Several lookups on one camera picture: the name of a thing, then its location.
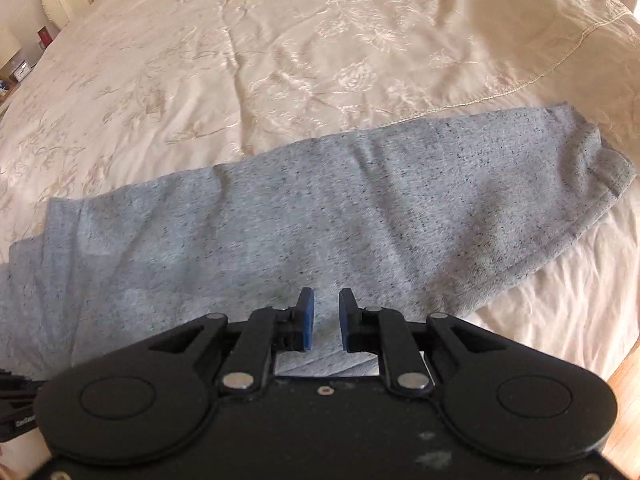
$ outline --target bed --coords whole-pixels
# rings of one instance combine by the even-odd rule
[[[640,167],[640,25],[617,0],[63,1],[0,123],[3,261],[49,198],[423,116],[569,102]],[[639,211],[634,182],[468,319],[608,378],[639,335]]]

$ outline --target metal rivet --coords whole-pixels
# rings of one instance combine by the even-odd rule
[[[222,384],[233,390],[246,390],[254,384],[254,378],[244,372],[233,372],[222,378]]]
[[[318,393],[322,396],[333,395],[335,390],[331,386],[320,386]]]
[[[408,390],[421,390],[429,384],[429,378],[425,374],[409,372],[398,377],[398,384]]]

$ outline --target alarm clock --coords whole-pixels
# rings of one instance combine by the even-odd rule
[[[14,70],[14,77],[18,83],[21,83],[22,80],[27,77],[27,75],[31,72],[31,66],[26,61],[23,61],[18,65],[18,67]]]

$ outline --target duvet seam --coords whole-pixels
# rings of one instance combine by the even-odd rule
[[[442,105],[436,108],[430,108],[429,110],[426,111],[420,111],[420,112],[416,112],[415,114],[412,114],[410,116],[407,117],[403,117],[401,119],[395,120],[395,121],[391,121],[388,123],[384,123],[384,124],[380,124],[380,126],[376,126],[376,128],[384,128],[386,126],[393,126],[394,124],[400,124],[400,123],[404,123],[406,121],[411,121],[413,119],[418,119],[420,117],[424,117],[426,115],[429,114],[434,114],[436,112],[441,112],[443,110],[447,110],[448,108],[459,108],[459,107],[463,107],[463,106],[469,106],[469,105],[473,105],[476,103],[481,103],[483,101],[490,101],[491,99],[495,99],[497,97],[504,97],[505,95],[509,95],[509,94],[513,94],[519,90],[522,90],[523,88],[526,88],[529,85],[532,85],[533,83],[539,81],[540,79],[542,79],[544,76],[549,75],[550,73],[553,72],[553,70],[555,70],[558,66],[560,66],[562,63],[564,63],[570,56],[571,54],[573,54],[576,50],[578,50],[580,48],[580,46],[584,43],[584,40],[586,40],[586,38],[594,31],[598,30],[601,27],[605,27],[606,25],[610,25],[613,22],[616,22],[617,20],[619,20],[620,18],[622,18],[623,16],[626,15],[632,15],[630,10],[623,10],[622,12],[619,12],[618,14],[616,14],[613,18],[611,18],[610,20],[607,20],[606,22],[596,22],[593,23],[592,25],[590,25],[589,27],[585,28],[582,31],[582,34],[580,35],[580,38],[578,39],[578,41],[574,44],[574,46],[571,47],[571,49],[569,49],[569,51],[567,53],[565,53],[563,56],[560,57],[560,59],[558,59],[555,63],[553,63],[553,65],[551,65],[549,68],[547,68],[544,72],[538,74],[537,76],[534,76],[532,79],[529,79],[528,81],[521,83],[520,85],[514,87],[514,88],[510,88],[508,90],[505,90],[503,92],[498,92],[492,95],[488,95],[488,96],[483,96],[483,97],[479,97],[477,99],[473,99],[471,101],[468,102],[463,102],[463,103],[458,103],[458,104],[453,104],[453,105]]]

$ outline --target nightstand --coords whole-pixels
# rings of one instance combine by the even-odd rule
[[[9,97],[7,97],[4,101],[2,101],[2,104],[0,104],[0,122],[2,122],[2,117],[4,116],[4,113],[6,112],[9,105],[11,104],[11,101],[14,100],[15,91],[18,88],[20,88],[20,84],[17,84],[12,90],[12,92],[9,94]]]

